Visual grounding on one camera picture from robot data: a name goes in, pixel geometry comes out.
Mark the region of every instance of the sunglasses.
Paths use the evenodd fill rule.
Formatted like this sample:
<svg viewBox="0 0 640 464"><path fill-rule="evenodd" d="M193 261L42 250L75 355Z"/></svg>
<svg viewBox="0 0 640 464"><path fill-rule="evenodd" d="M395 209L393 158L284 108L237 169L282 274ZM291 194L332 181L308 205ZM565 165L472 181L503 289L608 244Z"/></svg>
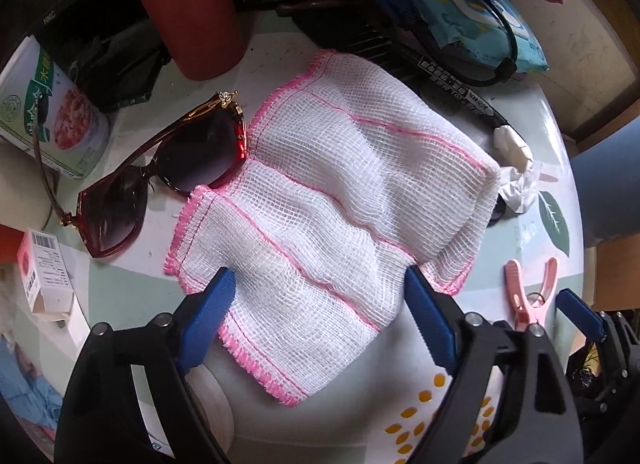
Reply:
<svg viewBox="0 0 640 464"><path fill-rule="evenodd" d="M129 247L140 234L152 176L158 176L185 197L199 185L212 189L224 185L247 155L242 110L233 100L237 93L215 94L151 137L116 171L79 193L75 216L60 206L47 180L38 137L46 121L49 99L41 97L31 138L36 164L60 225L77 228L91 256L111 256ZM149 164L132 165L158 143Z"/></svg>

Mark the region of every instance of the pink clothespin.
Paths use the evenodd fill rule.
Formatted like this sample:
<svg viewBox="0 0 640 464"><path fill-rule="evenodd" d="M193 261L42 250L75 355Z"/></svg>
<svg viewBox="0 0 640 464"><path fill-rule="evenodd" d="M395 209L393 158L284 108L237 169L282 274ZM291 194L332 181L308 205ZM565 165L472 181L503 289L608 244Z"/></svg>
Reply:
<svg viewBox="0 0 640 464"><path fill-rule="evenodd" d="M545 327L545 317L556 293L558 284L558 259L551 257L545 264L545 277L542 280L539 298L530 304L522 281L522 268L516 259L510 259L504 266L507 294L518 316L516 330L523 332L528 325L538 323Z"/></svg>

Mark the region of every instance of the food picture on can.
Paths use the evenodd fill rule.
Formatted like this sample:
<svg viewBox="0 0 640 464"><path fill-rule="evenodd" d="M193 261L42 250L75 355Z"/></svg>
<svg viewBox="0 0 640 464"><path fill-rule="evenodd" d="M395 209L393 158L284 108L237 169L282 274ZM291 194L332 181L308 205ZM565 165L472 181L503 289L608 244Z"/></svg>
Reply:
<svg viewBox="0 0 640 464"><path fill-rule="evenodd" d="M77 146L91 125L92 107L76 87L68 89L54 123L53 135L61 150Z"/></svg>

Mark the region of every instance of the sunglasses frame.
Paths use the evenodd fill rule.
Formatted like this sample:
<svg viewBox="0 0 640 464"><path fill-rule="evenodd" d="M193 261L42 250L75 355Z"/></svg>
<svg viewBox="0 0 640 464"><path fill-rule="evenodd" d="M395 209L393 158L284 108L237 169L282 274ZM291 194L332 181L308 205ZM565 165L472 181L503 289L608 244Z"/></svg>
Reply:
<svg viewBox="0 0 640 464"><path fill-rule="evenodd" d="M151 139L147 140L145 144L140 146L137 150L135 150L131 155L129 155L112 173L104 176L87 189L81 191L78 194L78 204L76 206L76 215L72 215L71 213L65 211L62 206L58 203L56 196L54 195L51 187L49 185L49 180L47 179L46 171L44 168L44 163L42 161L42 152L40 151L40 140L38 139L38 135L40 132L40 128L44 125L44 122L40 120L43 118L40 116L40 108L41 105L38 105L38 121L36 126L33 126L33 130L31 133L31 139L33 142L33 150L34 157L36 160L36 164L40 171L40 177L42 178L42 183L44 184L47 195L49 196L49 200L51 201L51 206L53 207L54 212L58 216L60 220L60 225L63 227L67 227L71 225L72 227L78 230L80 237L82 238L82 243L84 243L86 249L89 251L94 258L102 258L111 256L116 254L118 251L122 251L127 249L138 237L140 231L142 230L142 224L144 222L144 217L146 214L146 192L144 198L144 206L140 206L139 216L136 219L136 224L134 225L132 231L117 245L110 247L107 250L102 250L98 244L98 239L93 238L91 234L89 234L89 227L85 220L85 216L82 212L82 202L85 200L88 194L94 191L96 188L101 187L105 184L110 184L117 176L119 176L127 167L131 166L133 162L139 158L145 151L149 150L151 147L156 144L162 144L180 128L184 127L187 124L190 124L196 120L203 119L207 115L210 114L211 111L222 108L223 110L230 110L233 112L234 118L234 130L236 132L236 144L238 146L238 157L236 159L236 163L229 168L223 175L221 175L216 180L209 183L209 187L212 189L218 188L226 184L231 177L240 169L242 164L246 161L247 157L247 141L246 141L246 127L244 125L244 114L242 113L242 109L238 104L233 100L233 98L238 94L238 92L218 92L214 94L207 102L199 105L193 110L185 113L173 124L170 124L162 131L156 133ZM156 163L156 155L151 159L151 162L141 168L142 175L146 176L145 172L149 171L149 167L153 166ZM167 186L169 186L172 190L179 193L182 196L188 197L189 193L181 191L175 188L171 183L169 183L164 177L159 176L159 178L164 182Z"/></svg>

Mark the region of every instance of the sunglasses lens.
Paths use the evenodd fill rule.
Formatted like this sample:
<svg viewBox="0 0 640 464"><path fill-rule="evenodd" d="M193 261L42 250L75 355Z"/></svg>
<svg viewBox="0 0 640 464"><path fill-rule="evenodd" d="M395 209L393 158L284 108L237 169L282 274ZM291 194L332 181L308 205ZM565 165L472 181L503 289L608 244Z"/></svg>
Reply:
<svg viewBox="0 0 640 464"><path fill-rule="evenodd" d="M233 108L215 108L182 126L158 148L158 176L184 193L220 179L240 159L236 118Z"/></svg>
<svg viewBox="0 0 640 464"><path fill-rule="evenodd" d="M85 193L82 217L101 252L125 240L144 219L146 180L137 166L127 167L108 184Z"/></svg>

